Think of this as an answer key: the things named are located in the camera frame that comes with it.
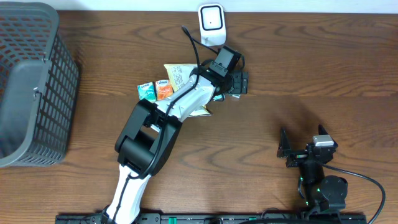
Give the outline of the cream snack bag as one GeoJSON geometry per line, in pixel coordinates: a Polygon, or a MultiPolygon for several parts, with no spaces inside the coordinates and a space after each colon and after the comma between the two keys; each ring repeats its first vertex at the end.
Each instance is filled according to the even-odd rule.
{"type": "MultiPolygon", "coordinates": [[[[197,68],[197,65],[193,63],[164,64],[164,67],[167,71],[173,90],[177,91],[189,81],[191,71],[194,68],[197,68]]],[[[211,116],[211,113],[207,110],[206,106],[203,105],[198,107],[189,115],[189,117],[197,116],[211,116]]]]}

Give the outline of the orange small packet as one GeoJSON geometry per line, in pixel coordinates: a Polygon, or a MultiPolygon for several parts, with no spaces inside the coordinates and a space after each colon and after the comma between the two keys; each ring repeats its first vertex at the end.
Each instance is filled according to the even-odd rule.
{"type": "Polygon", "coordinates": [[[157,100],[164,100],[174,93],[170,80],[158,80],[155,82],[157,100]]]}

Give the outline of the teal tissue box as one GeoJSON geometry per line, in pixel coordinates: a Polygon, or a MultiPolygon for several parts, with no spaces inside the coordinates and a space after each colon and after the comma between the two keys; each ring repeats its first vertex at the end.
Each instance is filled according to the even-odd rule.
{"type": "Polygon", "coordinates": [[[151,103],[156,102],[157,97],[155,93],[155,86],[153,82],[141,84],[137,86],[139,99],[143,100],[146,99],[151,103]]]}

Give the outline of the mint green wipes pack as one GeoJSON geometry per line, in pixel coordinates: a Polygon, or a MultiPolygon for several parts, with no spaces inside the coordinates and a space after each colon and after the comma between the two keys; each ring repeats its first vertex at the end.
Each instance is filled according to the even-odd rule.
{"type": "Polygon", "coordinates": [[[224,100],[225,100],[224,94],[216,95],[213,97],[213,101],[224,101],[224,100]]]}

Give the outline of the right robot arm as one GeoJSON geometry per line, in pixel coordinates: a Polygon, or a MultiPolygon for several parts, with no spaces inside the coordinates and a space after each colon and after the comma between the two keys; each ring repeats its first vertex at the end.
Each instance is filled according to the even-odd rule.
{"type": "Polygon", "coordinates": [[[306,220],[315,219],[317,215],[338,216],[338,212],[346,207],[346,179],[326,176],[323,170],[324,165],[333,159],[337,147],[322,125],[318,126],[318,134],[312,137],[312,142],[301,150],[294,150],[285,129],[280,130],[277,157],[286,159],[286,167],[299,169],[298,192],[307,202],[308,210],[302,212],[302,218],[306,220]]]}

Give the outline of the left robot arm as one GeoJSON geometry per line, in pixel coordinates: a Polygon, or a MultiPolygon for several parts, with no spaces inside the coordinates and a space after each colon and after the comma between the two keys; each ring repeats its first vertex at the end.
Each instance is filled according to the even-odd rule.
{"type": "Polygon", "coordinates": [[[188,81],[172,95],[151,103],[140,100],[119,135],[119,182],[113,201],[102,214],[102,223],[132,223],[140,213],[147,183],[166,163],[182,123],[215,96],[235,88],[246,91],[241,53],[223,46],[214,60],[200,63],[188,81]]]}

